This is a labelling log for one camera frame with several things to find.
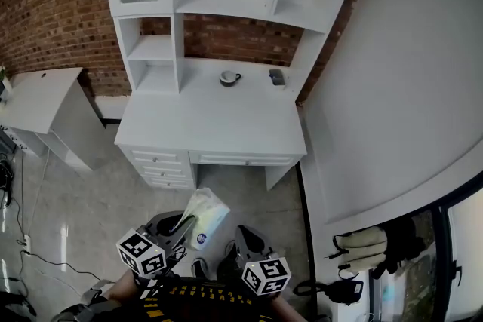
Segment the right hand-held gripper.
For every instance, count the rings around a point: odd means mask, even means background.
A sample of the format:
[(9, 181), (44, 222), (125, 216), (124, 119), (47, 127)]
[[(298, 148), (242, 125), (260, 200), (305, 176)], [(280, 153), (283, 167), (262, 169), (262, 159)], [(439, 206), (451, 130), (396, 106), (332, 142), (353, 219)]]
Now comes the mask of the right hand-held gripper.
[(265, 235), (239, 225), (235, 231), (235, 245), (241, 279), (256, 295), (280, 293), (287, 286), (291, 279), (288, 262), (273, 250)]

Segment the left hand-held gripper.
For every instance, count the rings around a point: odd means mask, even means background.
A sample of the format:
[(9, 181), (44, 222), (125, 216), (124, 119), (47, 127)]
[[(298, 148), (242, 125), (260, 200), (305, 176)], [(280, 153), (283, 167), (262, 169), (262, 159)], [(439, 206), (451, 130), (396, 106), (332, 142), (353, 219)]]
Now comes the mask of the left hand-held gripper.
[(139, 276), (167, 275), (185, 256), (184, 244), (196, 220), (182, 211), (154, 216), (116, 243), (121, 260)]

